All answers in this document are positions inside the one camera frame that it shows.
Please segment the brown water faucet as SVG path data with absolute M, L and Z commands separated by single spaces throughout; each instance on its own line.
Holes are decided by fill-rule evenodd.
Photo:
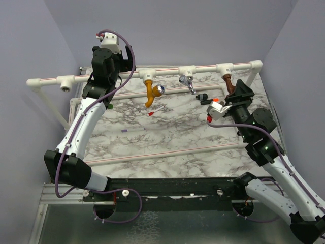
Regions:
M 231 82 L 231 74 L 225 74 L 223 75 L 222 79 L 225 81 L 226 83 L 226 88 L 229 94 L 232 94 L 235 90 L 235 87 L 233 86 L 232 82 Z

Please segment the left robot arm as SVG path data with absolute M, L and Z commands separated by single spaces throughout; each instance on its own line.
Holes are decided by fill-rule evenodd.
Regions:
M 133 73 L 136 69 L 134 53 L 127 45 L 127 59 L 113 53 L 112 48 L 93 47 L 92 69 L 83 89 L 79 111 L 55 150 L 47 150 L 45 165 L 52 182 L 64 183 L 74 188 L 93 190 L 100 200 L 112 195 L 109 178 L 95 173 L 83 159 L 94 127 L 102 117 L 114 94 L 121 72 Z

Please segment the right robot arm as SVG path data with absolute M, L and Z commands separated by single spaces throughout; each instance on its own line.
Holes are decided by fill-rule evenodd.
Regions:
M 276 123 L 269 109 L 248 111 L 254 92 L 241 79 L 232 85 L 224 79 L 229 94 L 225 98 L 230 116 L 247 143 L 248 155 L 263 167 L 284 189 L 297 208 L 287 213 L 289 226 L 302 243 L 314 243 L 324 235 L 324 200 L 300 176 L 283 148 L 271 137 Z

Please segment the orange water faucet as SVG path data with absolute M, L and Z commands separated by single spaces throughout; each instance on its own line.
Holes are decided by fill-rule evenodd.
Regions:
M 146 80 L 144 81 L 144 84 L 146 86 L 146 95 L 147 95 L 147 102 L 145 103 L 145 106 L 149 108 L 152 105 L 154 99 L 164 95 L 166 90 L 161 84 L 158 84 L 153 87 L 152 80 Z

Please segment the grey silver water faucet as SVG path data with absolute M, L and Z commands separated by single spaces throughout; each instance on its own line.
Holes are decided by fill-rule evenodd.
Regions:
M 188 87 L 189 91 L 191 92 L 192 95 L 196 94 L 196 91 L 193 87 L 193 77 L 192 76 L 185 76 L 185 75 L 181 75 L 179 77 L 179 82 L 185 86 Z

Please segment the black orange highlighter marker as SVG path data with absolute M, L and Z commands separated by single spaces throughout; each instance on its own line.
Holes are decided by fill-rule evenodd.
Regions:
M 200 101 L 201 105 L 208 105 L 211 104 L 212 102 L 218 102 L 219 98 L 214 98 L 214 99 L 207 99 L 207 100 L 202 100 Z

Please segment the red white marker pen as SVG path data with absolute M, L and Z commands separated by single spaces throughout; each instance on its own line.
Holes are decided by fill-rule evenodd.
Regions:
M 155 109 L 155 110 L 153 110 L 153 111 L 150 111 L 150 112 L 148 113 L 148 116 L 152 116 L 152 115 L 154 115 L 156 112 L 161 111 L 162 109 L 164 109 L 164 106 L 161 106 L 161 107 L 159 107 L 159 108 L 157 108 L 157 109 Z

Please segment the purple white marker pen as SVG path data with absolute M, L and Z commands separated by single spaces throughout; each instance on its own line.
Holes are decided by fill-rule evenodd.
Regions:
M 122 133 L 145 131 L 145 128 L 129 128 L 121 130 Z

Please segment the white pvc pipe frame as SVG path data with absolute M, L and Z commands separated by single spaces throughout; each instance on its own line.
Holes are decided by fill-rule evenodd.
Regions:
M 154 80 L 157 76 L 165 76 L 165 75 L 185 75 L 185 76 L 194 76 L 197 73 L 207 73 L 207 72 L 215 72 L 221 75 L 225 74 L 232 74 L 233 71 L 238 70 L 250 70 L 250 75 L 246 81 L 246 85 L 251 86 L 253 80 L 255 79 L 256 75 L 261 71 L 263 66 L 262 61 L 254 60 L 247 63 L 222 63 L 222 64 L 215 64 L 209 66 L 179 66 L 173 67 L 168 69 L 156 69 L 156 68 L 145 68 L 139 71 L 131 72 L 124 72 L 120 73 L 120 80 L 116 82 L 116 88 L 118 91 L 122 89 L 131 79 L 142 79 L 143 83 L 146 80 Z M 62 90 L 71 89 L 74 84 L 79 83 L 87 83 L 89 76 L 74 76 L 74 75 L 67 75 L 67 76 L 58 76 L 56 78 L 48 78 L 48 79 L 28 79 L 26 84 L 27 86 L 34 91 L 38 96 L 43 100 L 43 102 L 52 110 L 55 117 L 59 120 L 59 122 L 63 125 L 66 132 L 68 132 L 69 128 L 71 127 L 72 123 L 68 123 L 63 116 L 58 112 L 56 107 L 52 104 L 50 99 L 42 92 L 41 88 L 44 86 L 51 86 L 51 85 L 60 85 Z M 226 83 L 224 82 L 223 85 L 219 85 L 220 89 L 227 89 Z

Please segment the aluminium table frame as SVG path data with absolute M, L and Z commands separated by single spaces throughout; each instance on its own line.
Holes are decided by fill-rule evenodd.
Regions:
M 92 170 L 112 179 L 234 177 L 254 203 L 249 216 L 232 211 L 100 210 L 83 201 L 89 193 L 115 194 L 74 188 L 51 181 L 41 194 L 47 206 L 44 243 L 302 243 L 292 233 L 286 214 L 297 208 L 283 187 L 247 153 L 231 117 L 207 122 L 208 105 L 195 98 L 206 93 L 225 105 L 229 94 L 215 72 L 193 76 L 192 95 L 179 75 L 157 76 L 166 94 L 147 108 L 146 86 L 131 79 L 110 102 L 97 122 L 83 161 Z M 266 108 L 263 86 L 256 75 L 250 87 L 249 112 Z M 161 106 L 164 109 L 148 116 Z M 129 128 L 145 131 L 122 133 Z

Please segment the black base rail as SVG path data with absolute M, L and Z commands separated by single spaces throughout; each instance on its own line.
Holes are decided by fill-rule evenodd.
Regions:
M 208 178 L 120 178 L 112 179 L 109 191 L 115 194 L 89 193 L 85 202 L 93 202 L 100 210 L 118 212 L 236 210 L 249 216 L 254 203 L 242 183 L 234 177 Z

